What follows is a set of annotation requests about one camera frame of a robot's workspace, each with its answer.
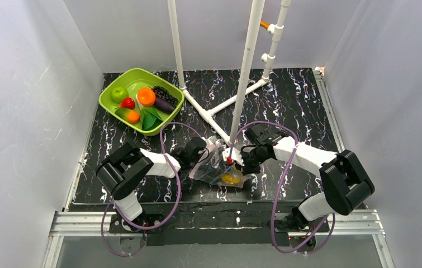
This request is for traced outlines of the fake dark grapes bunch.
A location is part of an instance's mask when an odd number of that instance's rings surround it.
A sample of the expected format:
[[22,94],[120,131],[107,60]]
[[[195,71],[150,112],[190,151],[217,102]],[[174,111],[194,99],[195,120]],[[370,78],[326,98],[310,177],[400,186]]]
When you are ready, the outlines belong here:
[[156,98],[160,98],[173,105],[178,104],[178,99],[171,95],[164,87],[154,86],[152,87],[152,91],[155,93]]

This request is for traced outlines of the fake red tomato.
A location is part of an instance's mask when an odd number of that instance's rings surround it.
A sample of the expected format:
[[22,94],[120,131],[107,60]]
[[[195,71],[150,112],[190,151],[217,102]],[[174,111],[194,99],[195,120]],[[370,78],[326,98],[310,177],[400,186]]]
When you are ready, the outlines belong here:
[[120,104],[120,108],[134,109],[136,106],[134,100],[131,97],[125,98]]

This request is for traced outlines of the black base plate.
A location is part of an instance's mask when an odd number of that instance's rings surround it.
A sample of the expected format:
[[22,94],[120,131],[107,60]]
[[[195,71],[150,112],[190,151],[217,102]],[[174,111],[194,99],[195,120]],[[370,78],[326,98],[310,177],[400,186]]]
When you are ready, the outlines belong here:
[[[310,223],[304,230],[290,228],[290,213],[297,201],[278,202],[275,214],[274,236],[279,246],[290,245],[289,233],[304,236],[311,233],[322,220]],[[142,203],[143,213],[133,222],[153,226],[172,211],[174,203]],[[130,235],[145,232],[147,246],[164,245],[217,245],[217,244],[270,244],[271,201],[258,202],[182,202],[171,219],[163,226],[149,231],[130,226],[116,212],[106,223],[110,234]]]

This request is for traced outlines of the white PVC pipe frame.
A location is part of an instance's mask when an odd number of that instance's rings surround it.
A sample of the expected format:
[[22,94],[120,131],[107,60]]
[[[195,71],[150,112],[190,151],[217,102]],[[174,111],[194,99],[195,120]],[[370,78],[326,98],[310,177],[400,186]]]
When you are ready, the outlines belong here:
[[[218,106],[212,109],[204,109],[201,105],[191,96],[190,92],[187,90],[186,82],[184,79],[184,70],[182,63],[182,53],[181,53],[181,44],[179,39],[179,27],[178,27],[178,18],[177,18],[177,9],[175,1],[168,1],[168,13],[171,26],[171,34],[174,48],[174,57],[176,60],[177,74],[178,74],[178,88],[184,94],[185,99],[195,108],[201,118],[210,125],[215,132],[222,138],[222,140],[228,146],[237,138],[238,128],[240,117],[243,111],[243,103],[245,96],[258,88],[263,87],[269,82],[269,73],[274,66],[274,61],[276,58],[276,51],[278,44],[281,40],[282,32],[285,27],[285,19],[287,16],[288,9],[291,5],[291,0],[282,0],[279,10],[279,15],[277,23],[269,24],[266,28],[266,31],[272,35],[272,44],[268,53],[265,53],[261,56],[262,62],[265,63],[265,67],[262,72],[262,76],[257,80],[253,85],[248,86],[251,66],[253,62],[253,56],[255,53],[255,48],[258,39],[259,29],[262,26],[262,14],[264,10],[265,1],[253,1],[250,18],[248,23],[248,29],[245,40],[243,61],[240,70],[240,77],[238,83],[237,93],[231,98],[220,103]],[[214,115],[217,112],[222,111],[223,109],[234,104],[233,110],[233,120],[231,123],[231,131],[228,135],[226,131],[219,126],[219,124],[214,120]]]

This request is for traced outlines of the fake mango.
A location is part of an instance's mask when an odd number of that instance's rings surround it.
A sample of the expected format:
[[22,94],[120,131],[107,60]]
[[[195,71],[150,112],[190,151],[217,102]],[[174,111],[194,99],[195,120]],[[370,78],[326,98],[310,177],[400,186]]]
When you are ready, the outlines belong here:
[[140,115],[133,109],[129,108],[118,108],[115,111],[115,115],[119,116],[125,122],[129,124],[135,124],[140,122]]

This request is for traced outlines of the fake green apple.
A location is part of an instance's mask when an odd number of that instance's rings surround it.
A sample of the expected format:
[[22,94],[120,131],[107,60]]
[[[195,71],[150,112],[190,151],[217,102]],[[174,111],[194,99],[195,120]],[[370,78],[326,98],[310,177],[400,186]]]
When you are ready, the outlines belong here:
[[111,90],[110,96],[114,103],[120,104],[129,97],[129,93],[124,87],[115,87]]

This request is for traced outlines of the fake bok choy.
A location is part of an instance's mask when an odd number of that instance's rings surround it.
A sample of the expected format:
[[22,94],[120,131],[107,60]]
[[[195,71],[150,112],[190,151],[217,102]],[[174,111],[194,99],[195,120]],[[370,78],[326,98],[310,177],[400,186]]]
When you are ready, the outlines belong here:
[[143,131],[151,131],[163,123],[160,114],[153,105],[146,106],[141,102],[138,102],[138,105],[141,117],[141,129]]

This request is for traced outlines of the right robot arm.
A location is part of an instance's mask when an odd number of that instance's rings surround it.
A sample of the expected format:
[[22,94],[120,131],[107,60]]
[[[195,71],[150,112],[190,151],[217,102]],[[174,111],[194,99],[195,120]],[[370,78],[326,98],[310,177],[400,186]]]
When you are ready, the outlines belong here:
[[303,142],[288,131],[269,132],[259,123],[244,131],[251,143],[250,151],[241,149],[244,175],[260,172],[262,163],[269,159],[288,160],[318,178],[322,182],[322,193],[304,199],[292,209],[287,220],[298,228],[310,222],[338,213],[349,215],[375,192],[367,172],[356,154],[350,150],[342,152],[317,149]]

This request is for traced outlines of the fake yellow pear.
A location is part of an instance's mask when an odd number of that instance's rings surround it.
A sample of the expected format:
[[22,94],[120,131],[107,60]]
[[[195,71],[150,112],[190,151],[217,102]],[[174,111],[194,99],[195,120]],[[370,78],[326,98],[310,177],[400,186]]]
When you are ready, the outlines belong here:
[[229,169],[221,175],[221,181],[225,185],[238,185],[242,180],[242,173],[234,168]]

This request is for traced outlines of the green plastic tray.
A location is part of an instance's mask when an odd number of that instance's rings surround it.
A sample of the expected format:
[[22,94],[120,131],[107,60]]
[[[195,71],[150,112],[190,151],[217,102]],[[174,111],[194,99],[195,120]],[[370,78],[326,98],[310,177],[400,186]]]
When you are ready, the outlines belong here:
[[125,125],[145,136],[155,136],[163,124],[174,120],[184,94],[163,78],[134,68],[112,81],[98,101]]

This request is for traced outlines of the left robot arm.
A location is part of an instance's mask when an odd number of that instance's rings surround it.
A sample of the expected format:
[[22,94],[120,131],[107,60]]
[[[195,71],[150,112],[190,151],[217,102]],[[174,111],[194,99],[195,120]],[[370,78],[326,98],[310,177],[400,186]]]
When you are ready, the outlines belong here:
[[134,192],[143,178],[190,177],[193,168],[210,158],[211,144],[215,141],[215,137],[193,137],[184,147],[166,154],[140,149],[127,142],[99,163],[95,175],[112,197],[119,215],[131,222],[143,212]]

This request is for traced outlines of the fake orange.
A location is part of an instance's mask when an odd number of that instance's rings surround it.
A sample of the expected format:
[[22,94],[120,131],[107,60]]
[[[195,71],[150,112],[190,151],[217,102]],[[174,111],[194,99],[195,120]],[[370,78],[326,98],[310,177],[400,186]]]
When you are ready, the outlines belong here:
[[145,87],[138,90],[136,98],[144,107],[153,106],[156,96],[151,88]]

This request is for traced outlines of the fake purple eggplant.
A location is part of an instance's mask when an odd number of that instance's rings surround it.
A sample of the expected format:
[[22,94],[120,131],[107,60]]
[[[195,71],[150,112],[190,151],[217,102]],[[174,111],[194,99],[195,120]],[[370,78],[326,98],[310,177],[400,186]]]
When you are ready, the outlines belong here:
[[176,106],[174,104],[161,98],[156,98],[153,106],[167,114],[173,113],[176,109]]

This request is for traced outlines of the clear zip top bag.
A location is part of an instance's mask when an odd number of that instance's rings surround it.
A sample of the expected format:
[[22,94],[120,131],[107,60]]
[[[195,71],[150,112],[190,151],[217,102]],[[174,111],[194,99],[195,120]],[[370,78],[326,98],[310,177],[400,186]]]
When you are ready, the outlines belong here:
[[189,178],[210,185],[242,188],[244,183],[251,179],[251,175],[243,175],[236,166],[226,163],[225,157],[229,154],[229,148],[216,136],[207,138],[205,142],[203,156],[189,172]]

